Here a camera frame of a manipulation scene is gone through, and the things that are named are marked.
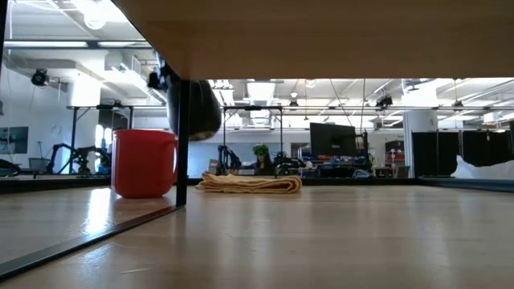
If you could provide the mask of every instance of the black object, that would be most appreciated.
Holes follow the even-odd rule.
[[[0,177],[15,177],[18,176],[22,171],[19,168],[19,166],[11,163],[10,161],[2,160],[0,159],[0,169],[8,169],[11,171],[11,173],[7,174],[6,176],[0,176]]]
[[[216,176],[226,176],[227,174],[241,169],[241,160],[226,145],[218,146],[218,166],[216,167]]]
[[[437,136],[437,175],[450,176],[457,169],[459,133],[439,132]]]
[[[435,132],[412,132],[414,176],[437,175],[437,135]]]
[[[189,139],[206,140],[214,136],[221,127],[221,111],[214,92],[205,80],[181,81],[166,61],[157,54],[157,61],[161,65],[158,71],[150,74],[149,87],[166,90],[169,126],[177,134],[179,100],[184,84],[188,86],[190,111],[195,117],[189,120]]]
[[[463,132],[463,159],[474,166],[490,165],[486,131]]]
[[[317,156],[357,155],[355,128],[336,124],[310,124],[311,153]]]
[[[0,2],[0,47],[3,48],[3,42],[6,33],[6,18],[7,18],[7,6],[10,5],[9,1]],[[2,65],[0,65],[0,74],[2,73]]]
[[[31,78],[32,84],[38,87],[46,87],[50,83],[50,77],[48,77],[47,69],[38,68]]]
[[[106,168],[111,167],[111,156],[109,156],[103,149],[97,148],[96,146],[89,146],[85,148],[77,148],[74,149],[70,145],[67,144],[55,144],[52,147],[52,153],[50,162],[47,165],[46,172],[47,174],[54,174],[54,166],[55,166],[55,156],[57,155],[57,152],[61,148],[66,148],[71,151],[70,158],[67,160],[66,164],[58,171],[58,174],[62,173],[63,170],[66,168],[67,165],[70,165],[70,171],[73,172],[72,163],[75,162],[76,164],[79,164],[79,171],[78,174],[90,174],[91,171],[88,168],[88,154],[90,152],[95,152],[100,154],[100,161],[102,162],[102,165]]]
[[[377,104],[375,105],[378,108],[384,109],[393,105],[393,98],[390,95],[386,95],[377,100]]]
[[[187,203],[187,158],[190,136],[191,82],[181,80],[179,85],[181,87],[180,94],[176,96],[178,97],[177,207],[185,206]]]
[[[78,107],[73,108],[73,122],[71,123],[71,150],[75,149],[75,135],[77,131],[77,113],[79,112]],[[68,173],[71,174],[73,171],[73,165],[70,165],[70,168],[68,169]]]
[[[291,159],[284,152],[278,152],[273,158],[273,166],[276,174],[283,176],[291,174],[289,169],[305,168],[305,163],[301,159]]]

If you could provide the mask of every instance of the ceiling duct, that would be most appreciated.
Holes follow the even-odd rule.
[[[416,85],[429,83],[434,80],[436,79],[402,79],[402,87],[403,89],[412,89],[415,88]]]
[[[271,105],[275,93],[275,83],[250,82],[247,83],[247,91],[251,105],[268,106]],[[251,123],[255,125],[269,125],[269,117],[270,112],[268,110],[250,112]]]

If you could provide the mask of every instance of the security camera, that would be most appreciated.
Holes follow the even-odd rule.
[[[45,68],[36,69],[31,82],[35,86],[41,88],[46,87],[50,83],[50,77],[48,77],[47,70]]]

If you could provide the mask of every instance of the cable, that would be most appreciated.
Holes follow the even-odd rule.
[[[345,113],[346,120],[348,120],[348,123],[350,124],[350,126],[353,126],[352,122],[350,121],[350,118],[348,117],[348,114],[345,111],[345,107],[343,106],[343,104],[341,103],[341,100],[339,99],[339,96],[337,95],[336,87],[334,86],[334,82],[332,82],[332,79],[330,79],[330,84],[332,85],[332,89],[334,90],[334,93],[336,94],[337,100],[339,100],[339,105],[341,106],[341,108],[343,108],[343,112]]]

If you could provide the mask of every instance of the computer monitor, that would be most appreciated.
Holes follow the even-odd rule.
[[[29,157],[29,168],[39,172],[44,172],[47,169],[48,163],[50,163],[50,160],[46,158]]]
[[[317,156],[355,157],[355,128],[336,124],[311,123],[311,154]]]

